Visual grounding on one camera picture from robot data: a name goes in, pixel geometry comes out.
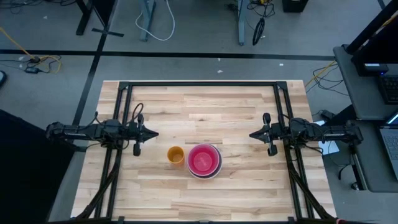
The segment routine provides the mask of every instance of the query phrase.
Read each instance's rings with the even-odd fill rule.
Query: orange cup
[[[173,146],[167,152],[167,158],[169,159],[170,163],[175,166],[182,166],[184,165],[184,150],[179,146]]]

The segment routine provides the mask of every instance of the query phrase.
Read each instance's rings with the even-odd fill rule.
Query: white cable
[[[157,40],[160,40],[160,41],[169,40],[169,39],[173,36],[173,34],[174,34],[174,29],[175,29],[175,20],[174,20],[173,13],[172,13],[172,10],[171,10],[170,5],[169,5],[169,0],[166,0],[166,4],[167,4],[167,7],[168,7],[168,9],[169,9],[170,15],[172,16],[172,19],[173,19],[173,29],[172,29],[172,33],[170,34],[170,36],[169,36],[168,38],[166,38],[166,39],[157,38],[157,37],[155,37],[153,34],[151,34],[151,32],[149,32],[148,30],[145,30],[144,28],[142,28],[141,26],[138,25],[137,21],[138,21],[138,19],[142,16],[142,11],[141,11],[141,14],[139,14],[139,16],[138,16],[137,19],[136,19],[136,26],[137,26],[138,28],[142,29],[143,31],[147,32],[149,35],[153,36],[153,38],[155,38],[155,39],[157,39]]]

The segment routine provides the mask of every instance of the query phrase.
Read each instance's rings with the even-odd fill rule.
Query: paper
[[[324,121],[316,121],[314,122],[315,124],[318,125],[323,125],[325,124]],[[325,143],[322,143],[321,141],[318,142],[319,147],[323,149],[323,155],[331,154],[338,152],[338,147],[335,141],[326,141]]]

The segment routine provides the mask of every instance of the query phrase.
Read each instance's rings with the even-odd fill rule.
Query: stacked bowls
[[[187,164],[192,176],[210,179],[220,172],[223,163],[221,153],[216,147],[199,144],[189,152]]]

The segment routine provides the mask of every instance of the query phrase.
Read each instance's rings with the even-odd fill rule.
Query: cable
[[[317,77],[319,77],[324,71],[326,71],[330,66],[332,66],[336,61],[332,61],[330,62],[320,73],[318,73],[318,75],[315,75],[313,78],[311,78],[310,81],[307,82],[307,84],[305,84],[305,87],[307,87],[314,79],[316,79]]]
[[[44,1],[49,2],[49,3],[57,3],[57,4],[59,4],[60,6],[70,6],[70,5],[76,3],[76,1],[74,1],[74,0],[59,0],[59,1],[55,1],[55,0],[44,0]]]
[[[317,151],[317,152],[319,152],[320,154],[323,154],[323,149],[322,149],[321,147],[312,147],[312,146],[308,146],[308,145],[306,145],[306,144],[304,144],[304,146],[307,147],[307,148],[309,148],[309,149],[312,149],[312,150],[314,150],[314,151]]]
[[[3,64],[3,63],[0,63],[0,65],[5,66],[5,67],[9,67],[9,68],[15,68],[15,69],[19,69],[19,70],[25,71],[25,70],[23,70],[23,69],[21,69],[21,68],[13,67],[13,66],[6,65],[6,64]]]
[[[138,21],[138,19],[142,16],[142,11],[141,11],[141,13],[139,14],[139,16],[138,16],[137,19],[136,19],[136,26],[137,26],[138,28],[142,29],[143,31],[145,31],[145,32],[147,32],[149,35],[151,35],[153,38],[155,38],[155,39],[157,39],[157,40],[160,40],[160,41],[169,40],[169,39],[173,36],[174,30],[175,30],[175,19],[174,19],[173,12],[172,12],[172,10],[171,10],[171,8],[170,8],[170,5],[169,5],[169,0],[166,0],[166,4],[167,4],[167,8],[169,9],[170,15],[172,16],[172,19],[173,19],[173,29],[172,29],[172,33],[169,35],[168,38],[166,38],[166,39],[160,39],[160,38],[156,37],[154,34],[151,34],[151,32],[149,32],[148,30],[145,30],[144,28],[142,28],[141,26],[138,25],[137,21]]]
[[[311,91],[315,86],[318,85],[318,87],[321,88],[322,90],[334,91],[334,92],[339,93],[339,94],[341,94],[341,95],[348,96],[347,94],[342,93],[342,92],[340,92],[340,91],[332,90],[332,88],[334,88],[334,87],[340,85],[341,83],[343,83],[344,80],[328,80],[328,79],[325,78],[327,75],[329,75],[330,72],[336,70],[337,68],[338,68],[338,65],[337,65],[337,67],[335,67],[334,69],[330,70],[326,75],[324,75],[324,76],[322,76],[322,77],[317,77],[317,76],[315,75],[315,72],[316,72],[317,70],[321,70],[321,69],[324,69],[324,68],[319,68],[319,69],[314,70],[314,71],[312,72],[312,74],[313,74],[313,76],[314,76],[314,78],[315,78],[314,80],[315,80],[316,84],[314,84],[313,86],[311,86],[311,87],[306,91],[306,93],[308,93],[308,92]],[[334,85],[332,85],[332,86],[329,86],[329,87],[325,87],[325,86],[323,86],[323,85],[320,83],[320,81],[322,81],[322,80],[327,81],[327,82],[336,83],[336,84],[334,84]]]
[[[21,47],[12,37],[10,37],[7,32],[0,27],[0,32],[2,32],[9,40],[11,40],[12,43],[14,43],[19,49],[21,49],[25,54],[27,54],[31,59],[35,59],[35,57],[33,57],[33,55],[31,55],[30,53],[28,53],[23,47]]]
[[[127,140],[127,146],[122,149],[127,149],[127,147],[129,147],[129,145],[130,145],[130,141]]]
[[[137,108],[141,106],[141,110],[139,110],[138,114],[134,116],[134,114],[136,113]],[[131,120],[134,121],[136,118],[138,118],[138,116],[142,113],[142,110],[144,109],[144,104],[143,103],[139,103],[137,104],[137,106],[134,108],[134,110],[132,111],[132,115],[131,115]]]
[[[318,112],[316,112],[315,114],[311,114],[311,116],[318,115],[319,113],[321,113],[321,111],[323,111],[323,110],[319,110],[319,111],[318,111]]]
[[[58,62],[58,63],[59,63],[58,70],[55,72],[55,73],[57,73],[57,72],[59,71],[59,69],[60,69],[60,66],[61,66],[60,60],[61,60],[61,58],[62,58],[61,55],[57,55],[57,56],[58,56],[58,60],[53,60],[52,62],[50,62],[50,63],[48,64],[48,71],[47,71],[47,72],[46,72],[46,71],[43,71],[43,70],[41,70],[41,69],[40,69],[40,72],[50,73],[50,72],[51,72],[51,64],[54,63],[54,62]],[[45,58],[43,58],[40,62],[35,63],[34,65],[31,65],[33,62],[29,62],[29,63],[26,65],[26,67],[28,67],[28,68],[34,68],[34,67],[38,66],[39,64],[41,64],[42,62],[46,61],[48,58],[53,58],[53,56],[45,57]]]
[[[383,25],[381,26],[382,28],[388,25],[393,19],[395,19],[398,16],[398,14],[393,15],[390,19],[388,19]]]
[[[87,150],[89,147],[91,147],[91,146],[97,146],[97,145],[99,145],[99,144],[101,144],[101,143],[94,143],[94,144],[91,144],[91,145],[89,145],[89,146],[86,147],[86,150]]]
[[[250,3],[246,6],[248,10],[253,10],[257,15],[261,16],[259,22],[256,25],[256,28],[253,29],[252,26],[250,26],[248,20],[246,19],[247,24],[249,25],[250,28],[254,30],[253,33],[253,38],[252,38],[252,44],[253,46],[256,45],[261,39],[262,39],[262,33],[264,32],[264,28],[266,26],[266,21],[265,18],[271,17],[275,15],[275,10],[274,10],[274,4],[271,3],[272,0],[266,0],[265,3],[262,3],[260,1],[253,1],[250,0]],[[256,11],[257,7],[264,7],[264,13],[260,14]],[[267,13],[267,8],[270,7],[271,10],[269,13]],[[239,16],[241,15],[241,10],[242,10],[242,5],[241,8],[239,9]]]
[[[13,44],[15,44],[18,48],[20,48],[26,55],[28,55],[31,59],[29,60],[30,62],[37,62],[37,61],[39,61],[39,62],[37,62],[33,67],[35,67],[35,66],[37,66],[37,65],[40,65],[42,62],[44,62],[47,58],[52,58],[52,59],[54,59],[55,61],[57,61],[58,62],[58,69],[57,69],[57,71],[55,72],[55,73],[58,73],[59,71],[60,71],[60,69],[61,69],[61,66],[62,66],[62,63],[61,63],[61,61],[60,61],[60,59],[61,59],[61,56],[59,55],[59,58],[55,58],[54,56],[51,56],[51,55],[45,55],[45,56],[42,56],[42,57],[34,57],[33,55],[31,55],[30,53],[28,53],[28,51],[26,51],[21,45],[19,45],[10,35],[8,35],[7,34],[7,32],[2,28],[2,27],[0,27],[0,32],[2,32]],[[53,62],[50,62],[49,63],[49,71],[48,72],[45,72],[45,71],[43,71],[43,70],[39,70],[40,72],[44,72],[44,73],[50,73],[51,72],[51,63],[53,63]]]
[[[332,154],[330,154],[330,144],[331,144],[331,141],[329,142],[329,146],[328,146],[328,155],[330,155],[329,156],[329,159],[332,161],[332,163],[334,163],[334,165],[335,166],[337,166],[337,167],[346,167],[346,166],[349,166],[349,165],[351,165],[351,156],[352,155],[349,155],[349,161],[348,161],[348,163],[347,164],[337,164],[332,158],[331,158],[331,156],[332,156]]]
[[[0,3],[0,9],[9,9],[12,14],[19,14],[24,6],[37,6],[44,0],[10,0],[9,3]]]
[[[0,62],[18,62],[18,63],[26,63],[29,62],[30,60],[27,61],[20,61],[20,60],[0,60]]]
[[[61,56],[59,55],[59,58],[58,58],[58,59],[55,58],[54,56],[51,56],[51,55],[46,55],[46,56],[40,57],[40,58],[39,58],[39,59],[40,59],[40,62],[39,62],[37,65],[40,65],[40,64],[41,64],[42,62],[44,62],[44,60],[47,59],[47,58],[52,58],[52,59],[55,60],[55,61],[53,61],[53,62],[58,62],[58,69],[57,69],[57,71],[54,72],[54,73],[58,73],[58,72],[60,71],[61,65],[62,65],[62,63],[61,63],[61,61],[60,61]]]

